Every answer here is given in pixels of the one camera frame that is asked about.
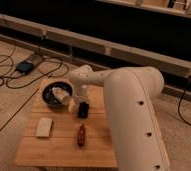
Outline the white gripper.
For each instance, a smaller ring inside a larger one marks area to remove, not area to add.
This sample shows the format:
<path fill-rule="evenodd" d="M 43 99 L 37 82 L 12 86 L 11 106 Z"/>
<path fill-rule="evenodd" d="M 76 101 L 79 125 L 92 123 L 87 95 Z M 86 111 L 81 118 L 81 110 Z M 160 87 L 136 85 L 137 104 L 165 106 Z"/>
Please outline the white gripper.
<path fill-rule="evenodd" d="M 87 98 L 84 97 L 72 97 L 70 100 L 70 103 L 68 105 L 68 112 L 70 114 L 76 114 L 78 112 L 79 105 L 81 103 L 87 103 L 89 104 L 90 101 Z"/>

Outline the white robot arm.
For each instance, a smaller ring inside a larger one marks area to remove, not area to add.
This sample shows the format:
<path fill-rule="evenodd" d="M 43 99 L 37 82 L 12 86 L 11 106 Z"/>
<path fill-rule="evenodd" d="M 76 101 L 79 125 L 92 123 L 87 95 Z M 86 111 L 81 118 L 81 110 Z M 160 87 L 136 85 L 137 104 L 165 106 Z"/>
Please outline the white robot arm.
<path fill-rule="evenodd" d="M 83 65 L 69 73 L 77 103 L 88 100 L 89 85 L 103 88 L 104 106 L 119 171 L 170 171 L 152 99 L 164 88 L 154 67 L 95 71 Z"/>

